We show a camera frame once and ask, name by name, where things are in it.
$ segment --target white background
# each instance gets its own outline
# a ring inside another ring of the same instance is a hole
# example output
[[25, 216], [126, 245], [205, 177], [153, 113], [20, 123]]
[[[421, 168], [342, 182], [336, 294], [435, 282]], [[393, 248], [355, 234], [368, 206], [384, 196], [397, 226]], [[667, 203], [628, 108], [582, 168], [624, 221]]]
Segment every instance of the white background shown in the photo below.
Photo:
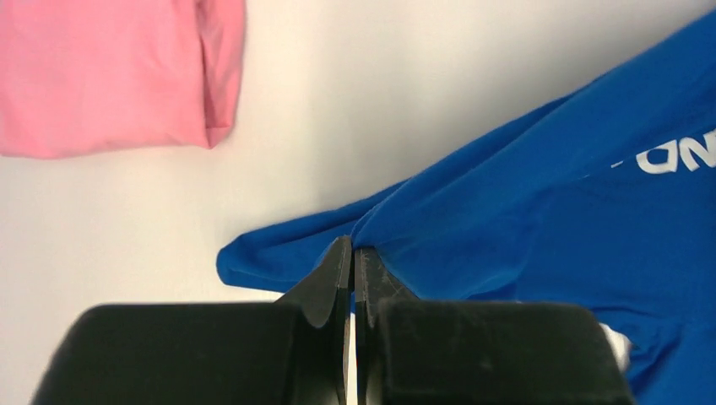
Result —
[[222, 285], [216, 252], [412, 175], [714, 6], [249, 0], [237, 125], [215, 150], [0, 158], [0, 404], [27, 403], [86, 308], [273, 298]]

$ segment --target folded pink shirt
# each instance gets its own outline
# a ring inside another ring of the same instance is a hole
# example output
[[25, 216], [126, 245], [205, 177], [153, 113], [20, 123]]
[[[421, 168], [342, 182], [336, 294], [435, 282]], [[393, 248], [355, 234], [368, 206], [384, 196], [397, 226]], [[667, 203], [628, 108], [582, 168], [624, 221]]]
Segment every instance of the folded pink shirt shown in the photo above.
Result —
[[234, 121], [243, 0], [0, 0], [0, 154], [212, 148]]

